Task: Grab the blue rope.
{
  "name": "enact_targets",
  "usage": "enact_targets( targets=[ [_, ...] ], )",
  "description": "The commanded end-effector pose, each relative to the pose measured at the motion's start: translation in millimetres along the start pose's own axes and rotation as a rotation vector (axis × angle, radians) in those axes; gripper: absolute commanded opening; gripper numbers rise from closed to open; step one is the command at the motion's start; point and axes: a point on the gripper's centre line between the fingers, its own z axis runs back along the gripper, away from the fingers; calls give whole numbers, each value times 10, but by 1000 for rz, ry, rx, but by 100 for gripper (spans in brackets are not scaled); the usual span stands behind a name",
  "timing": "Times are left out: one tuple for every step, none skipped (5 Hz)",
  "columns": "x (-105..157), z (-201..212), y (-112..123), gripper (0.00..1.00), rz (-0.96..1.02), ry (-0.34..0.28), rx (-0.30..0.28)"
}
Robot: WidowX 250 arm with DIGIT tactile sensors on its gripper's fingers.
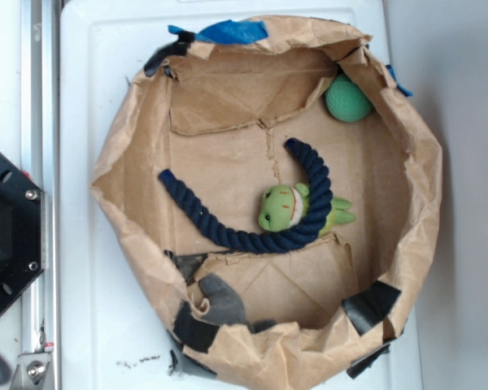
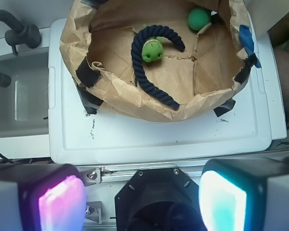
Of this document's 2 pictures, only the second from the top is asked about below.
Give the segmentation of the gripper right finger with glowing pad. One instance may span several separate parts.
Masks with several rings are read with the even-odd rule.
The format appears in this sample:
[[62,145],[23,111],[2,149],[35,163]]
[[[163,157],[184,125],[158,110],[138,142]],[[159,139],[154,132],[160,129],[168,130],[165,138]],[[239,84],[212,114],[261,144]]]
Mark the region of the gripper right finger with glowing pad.
[[289,157],[211,159],[198,198],[210,231],[289,231]]

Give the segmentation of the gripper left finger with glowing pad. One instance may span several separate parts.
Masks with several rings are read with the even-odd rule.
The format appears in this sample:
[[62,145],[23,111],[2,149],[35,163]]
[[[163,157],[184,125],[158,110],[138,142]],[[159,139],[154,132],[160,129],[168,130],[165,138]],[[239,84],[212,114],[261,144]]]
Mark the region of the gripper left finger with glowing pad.
[[0,164],[0,231],[80,231],[87,195],[71,164]]

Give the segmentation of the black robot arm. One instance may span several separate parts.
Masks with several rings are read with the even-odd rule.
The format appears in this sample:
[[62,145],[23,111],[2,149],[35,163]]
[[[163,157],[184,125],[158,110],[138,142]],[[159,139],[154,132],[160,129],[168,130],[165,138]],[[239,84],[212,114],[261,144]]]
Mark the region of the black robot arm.
[[[140,169],[114,199],[119,231],[289,231],[289,157],[211,159],[199,183]],[[0,231],[79,231],[101,208],[73,165],[0,165]]]

